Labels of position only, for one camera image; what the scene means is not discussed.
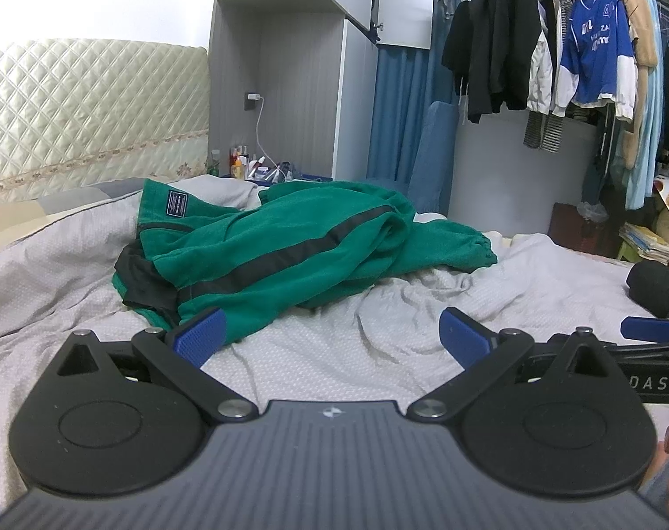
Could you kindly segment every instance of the white cable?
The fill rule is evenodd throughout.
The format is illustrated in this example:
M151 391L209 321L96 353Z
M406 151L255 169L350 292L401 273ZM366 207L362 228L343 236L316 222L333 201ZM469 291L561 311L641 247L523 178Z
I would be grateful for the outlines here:
M261 96L261 111L258 114L258 119L256 121L256 145L258 145L259 150L263 151L263 155L268 157L268 160L273 164L273 167L275 167L277 169L278 164L276 162L274 162L273 159L271 158L271 156L266 153L266 150L263 148L263 145L261 145L261 140L259 139L259 136L258 136L258 126L259 126L259 123L261 123L261 116L263 115L263 108L265 107L265 105L266 105L266 98Z

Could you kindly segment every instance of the black coat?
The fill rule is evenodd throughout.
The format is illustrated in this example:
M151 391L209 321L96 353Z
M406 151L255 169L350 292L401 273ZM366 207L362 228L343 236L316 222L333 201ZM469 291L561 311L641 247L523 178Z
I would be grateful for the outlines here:
M466 95L472 33L469 1L464 0L454 10L450 33L442 52L442 64L454 73L454 91L458 96Z
M545 25L548 28L548 47L551 51L552 60L552 88L555 89L555 80L558 75L558 16L555 12L555 3L552 0L541 2L545 9Z
M531 56L540 37L538 0L472 0L469 120L526 109Z

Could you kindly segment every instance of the blue jersey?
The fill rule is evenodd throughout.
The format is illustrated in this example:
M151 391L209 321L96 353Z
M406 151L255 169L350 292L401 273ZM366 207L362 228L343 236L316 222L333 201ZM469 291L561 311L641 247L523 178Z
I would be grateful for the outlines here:
M636 78L623 1L575 2L563 44L556 114L564 115L570 101L584 107L615 102L617 117L630 121L633 119Z

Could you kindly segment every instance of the beige clothing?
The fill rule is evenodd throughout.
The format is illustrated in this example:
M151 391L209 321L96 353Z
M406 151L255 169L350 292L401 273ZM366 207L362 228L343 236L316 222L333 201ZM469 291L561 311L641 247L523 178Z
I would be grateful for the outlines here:
M624 162L627 169L633 169L639 150L639 133L643 125L643 112L648 93L648 70L658 65L658 51L654 40L653 17L648 0L623 0L623 2L629 18L638 67L633 129L626 130L623 138Z

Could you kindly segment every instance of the gray plastic surface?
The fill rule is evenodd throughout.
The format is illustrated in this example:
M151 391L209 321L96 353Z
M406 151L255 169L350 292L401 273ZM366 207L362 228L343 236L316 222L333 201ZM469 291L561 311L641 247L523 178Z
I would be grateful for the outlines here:
M668 530L632 492L580 503L478 471L439 425L395 403L273 402L219 427L169 481L114 500L31 490L0 530Z

